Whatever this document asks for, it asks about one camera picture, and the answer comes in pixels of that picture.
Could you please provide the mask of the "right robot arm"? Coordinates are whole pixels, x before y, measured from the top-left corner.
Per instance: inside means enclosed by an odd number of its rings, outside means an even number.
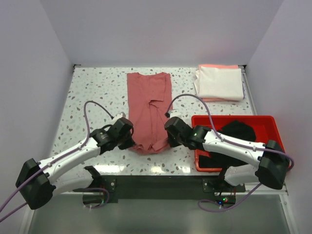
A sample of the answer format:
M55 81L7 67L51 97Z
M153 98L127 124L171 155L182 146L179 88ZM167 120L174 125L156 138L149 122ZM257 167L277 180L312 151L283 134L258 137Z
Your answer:
M164 129L177 146L219 153L245 162L242 166L230 166L217 179L218 188L224 192L233 186L254 182L275 190L283 188L291 160L274 140L267 143L245 141L221 134L213 127L192 128L179 117L170 118Z

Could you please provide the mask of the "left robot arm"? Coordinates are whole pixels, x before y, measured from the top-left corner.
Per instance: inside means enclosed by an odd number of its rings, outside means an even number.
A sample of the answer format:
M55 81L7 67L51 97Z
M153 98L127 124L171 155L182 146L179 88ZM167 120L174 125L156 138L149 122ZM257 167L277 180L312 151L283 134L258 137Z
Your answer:
M30 209L36 210L61 193L85 189L96 191L101 186L100 174L86 167L76 175L68 172L85 161L118 147L128 149L134 146L133 124L125 117L114 118L111 124L95 129L87 138L64 151L39 162L27 160L19 173L16 187Z

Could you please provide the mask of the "pink polo shirt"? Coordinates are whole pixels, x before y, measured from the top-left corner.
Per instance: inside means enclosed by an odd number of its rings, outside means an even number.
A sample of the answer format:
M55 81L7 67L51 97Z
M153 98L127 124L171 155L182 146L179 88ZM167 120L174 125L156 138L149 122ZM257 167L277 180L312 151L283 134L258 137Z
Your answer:
M171 76L168 73L127 74L129 120L134 125L132 150L141 155L158 154L168 149L164 129L165 113L172 101Z

